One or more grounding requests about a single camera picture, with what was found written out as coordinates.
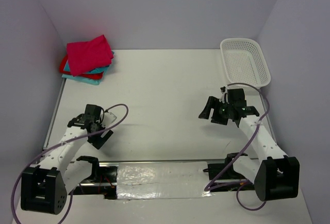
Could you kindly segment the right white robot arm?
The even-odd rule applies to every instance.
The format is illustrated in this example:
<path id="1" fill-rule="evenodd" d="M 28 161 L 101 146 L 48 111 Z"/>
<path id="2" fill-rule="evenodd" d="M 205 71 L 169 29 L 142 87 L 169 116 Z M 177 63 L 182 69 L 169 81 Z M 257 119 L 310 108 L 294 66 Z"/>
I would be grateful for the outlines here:
<path id="1" fill-rule="evenodd" d="M 289 157 L 275 142 L 263 126 L 265 116 L 254 106 L 247 106 L 242 97 L 223 101 L 209 96 L 200 119 L 226 125 L 232 120 L 249 139 L 234 158 L 224 165 L 205 187 L 205 191 L 216 189 L 215 181 L 225 173 L 229 178 L 239 174 L 247 183 L 252 183 L 261 201 L 295 198 L 299 192 L 300 163 Z"/>

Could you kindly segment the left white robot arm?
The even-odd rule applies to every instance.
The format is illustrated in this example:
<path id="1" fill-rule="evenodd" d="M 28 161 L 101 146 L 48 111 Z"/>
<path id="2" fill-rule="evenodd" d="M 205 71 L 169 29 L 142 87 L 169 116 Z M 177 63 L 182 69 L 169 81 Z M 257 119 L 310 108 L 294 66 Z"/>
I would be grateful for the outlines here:
<path id="1" fill-rule="evenodd" d="M 36 166 L 27 167 L 21 177 L 21 209 L 59 214 L 68 194 L 84 180 L 97 181 L 101 176 L 99 160 L 93 156 L 76 156 L 89 143 L 100 149 L 113 134 L 98 124 L 67 127 L 62 139 Z"/>

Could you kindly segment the teal blue t shirt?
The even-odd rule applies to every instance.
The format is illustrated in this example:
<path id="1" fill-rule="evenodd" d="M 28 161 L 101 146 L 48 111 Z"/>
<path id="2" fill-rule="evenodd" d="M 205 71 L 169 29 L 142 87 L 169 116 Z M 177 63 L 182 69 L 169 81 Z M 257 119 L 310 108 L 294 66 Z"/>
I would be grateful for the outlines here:
<path id="1" fill-rule="evenodd" d="M 113 55 L 105 52 L 66 55 L 59 67 L 59 71 L 72 76 L 81 76 L 83 74 L 103 73 L 112 63 Z"/>

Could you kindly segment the mint green t shirt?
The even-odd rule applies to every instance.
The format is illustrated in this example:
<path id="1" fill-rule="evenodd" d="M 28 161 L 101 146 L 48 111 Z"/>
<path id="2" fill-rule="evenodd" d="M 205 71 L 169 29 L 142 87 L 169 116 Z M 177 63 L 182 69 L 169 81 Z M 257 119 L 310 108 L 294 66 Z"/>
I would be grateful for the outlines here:
<path id="1" fill-rule="evenodd" d="M 99 85 L 101 83 L 101 79 L 89 79 L 81 76 L 71 76 L 67 74 L 62 74 L 62 78 L 70 79 L 76 82 L 86 83 L 90 85 Z"/>

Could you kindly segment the magenta pink t shirt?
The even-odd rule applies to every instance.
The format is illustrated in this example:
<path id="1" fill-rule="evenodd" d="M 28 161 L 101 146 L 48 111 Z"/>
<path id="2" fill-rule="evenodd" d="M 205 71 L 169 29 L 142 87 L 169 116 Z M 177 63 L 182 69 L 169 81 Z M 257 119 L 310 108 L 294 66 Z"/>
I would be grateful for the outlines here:
<path id="1" fill-rule="evenodd" d="M 67 56 L 73 76 L 109 66 L 113 59 L 111 47 L 104 35 L 90 41 L 68 43 Z"/>

